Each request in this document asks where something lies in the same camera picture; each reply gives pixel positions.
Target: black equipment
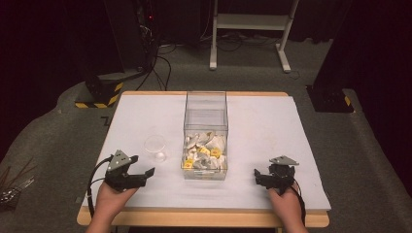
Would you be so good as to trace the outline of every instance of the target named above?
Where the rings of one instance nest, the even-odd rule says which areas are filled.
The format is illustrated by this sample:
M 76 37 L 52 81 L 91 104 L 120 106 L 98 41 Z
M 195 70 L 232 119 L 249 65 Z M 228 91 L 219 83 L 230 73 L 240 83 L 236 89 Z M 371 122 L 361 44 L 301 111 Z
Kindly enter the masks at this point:
M 94 215 L 93 199 L 91 198 L 91 185 L 93 184 L 93 177 L 97 169 L 105 162 L 110 162 L 106 170 L 104 181 L 112 189 L 122 192 L 129 188 L 141 187 L 146 185 L 146 180 L 152 177 L 155 173 L 155 168 L 152 168 L 141 175 L 128 175 L 127 170 L 130 165 L 137 162 L 139 156 L 134 155 L 128 157 L 123 151 L 117 150 L 115 155 L 103 159 L 96 167 L 94 167 L 87 186 L 87 203 L 88 210 L 91 217 Z

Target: clear plastic box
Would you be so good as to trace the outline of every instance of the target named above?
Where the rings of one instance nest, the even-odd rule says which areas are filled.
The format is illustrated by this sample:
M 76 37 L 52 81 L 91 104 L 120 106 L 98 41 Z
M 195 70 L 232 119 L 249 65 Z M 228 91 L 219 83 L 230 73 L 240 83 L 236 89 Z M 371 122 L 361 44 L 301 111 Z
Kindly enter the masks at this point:
M 182 169 L 187 180 L 223 181 L 227 173 L 224 91 L 188 91 Z

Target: glass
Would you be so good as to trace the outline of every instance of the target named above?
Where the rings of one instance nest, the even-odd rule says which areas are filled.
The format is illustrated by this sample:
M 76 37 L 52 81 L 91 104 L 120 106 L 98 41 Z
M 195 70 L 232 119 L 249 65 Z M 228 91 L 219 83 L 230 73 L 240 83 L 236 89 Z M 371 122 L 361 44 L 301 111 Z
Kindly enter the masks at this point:
M 155 162 L 163 162 L 166 160 L 166 141 L 160 135 L 153 135 L 145 142 L 145 150 L 149 153 Z

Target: yellow black tape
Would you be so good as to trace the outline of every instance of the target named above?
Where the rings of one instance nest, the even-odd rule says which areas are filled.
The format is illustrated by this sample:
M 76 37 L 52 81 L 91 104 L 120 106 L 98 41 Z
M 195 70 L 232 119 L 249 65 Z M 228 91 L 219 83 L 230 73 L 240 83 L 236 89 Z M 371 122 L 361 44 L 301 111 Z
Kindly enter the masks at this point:
M 90 108 L 97 108 L 97 109 L 106 109 L 111 108 L 116 103 L 119 98 L 120 90 L 123 87 L 123 83 L 119 83 L 116 85 L 113 93 L 109 96 L 109 101 L 107 103 L 102 102 L 86 102 L 86 101 L 76 101 L 75 105 L 79 109 L 90 109 Z

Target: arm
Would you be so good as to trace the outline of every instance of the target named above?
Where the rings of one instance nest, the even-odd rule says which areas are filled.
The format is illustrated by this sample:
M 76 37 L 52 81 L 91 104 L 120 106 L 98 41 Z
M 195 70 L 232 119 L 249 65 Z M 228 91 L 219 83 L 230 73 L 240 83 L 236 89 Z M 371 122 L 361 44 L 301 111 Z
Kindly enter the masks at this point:
M 130 188 L 124 192 L 117 192 L 106 183 L 102 183 L 97 194 L 94 216 L 86 233 L 109 233 L 113 219 L 137 189 Z
M 269 188 L 268 193 L 273 211 L 284 223 L 287 232 L 308 232 L 302 222 L 299 200 L 290 188 L 282 195 L 274 188 Z

